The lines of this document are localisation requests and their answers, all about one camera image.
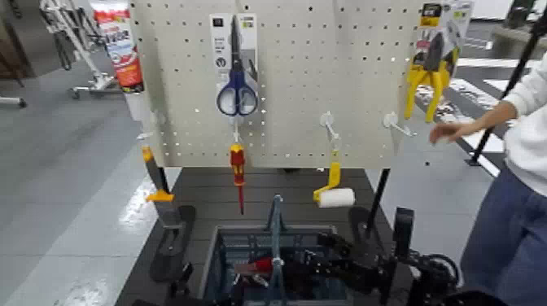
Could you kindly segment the person's bare hand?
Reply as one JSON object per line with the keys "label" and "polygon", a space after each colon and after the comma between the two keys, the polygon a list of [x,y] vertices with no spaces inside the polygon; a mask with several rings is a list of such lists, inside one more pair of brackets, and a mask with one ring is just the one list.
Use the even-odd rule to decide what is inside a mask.
{"label": "person's bare hand", "polygon": [[473,124],[440,123],[431,130],[429,142],[436,144],[441,138],[447,138],[448,142],[454,142],[461,136],[466,136],[474,132],[475,128]]}

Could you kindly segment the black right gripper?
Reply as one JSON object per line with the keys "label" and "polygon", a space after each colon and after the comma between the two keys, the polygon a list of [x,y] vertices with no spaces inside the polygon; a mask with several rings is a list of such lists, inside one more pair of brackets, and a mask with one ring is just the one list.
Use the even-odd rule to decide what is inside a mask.
{"label": "black right gripper", "polygon": [[[354,253],[352,243],[333,233],[318,233],[317,243],[337,254],[337,258],[327,260],[329,270],[332,276],[340,279],[347,287],[366,295],[378,287],[377,262],[360,253]],[[326,281],[322,275],[314,273],[306,265],[293,262],[283,265],[282,274],[287,289],[311,289]]]}

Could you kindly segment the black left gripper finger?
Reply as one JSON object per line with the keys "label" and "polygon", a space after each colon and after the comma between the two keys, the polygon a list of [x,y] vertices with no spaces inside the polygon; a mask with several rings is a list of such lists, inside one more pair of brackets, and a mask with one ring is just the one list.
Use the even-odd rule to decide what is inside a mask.
{"label": "black left gripper finger", "polygon": [[190,289],[188,282],[192,273],[194,272],[194,266],[191,262],[185,263],[176,273],[175,278],[170,282],[168,287],[168,297],[175,299],[182,296],[188,296]]}

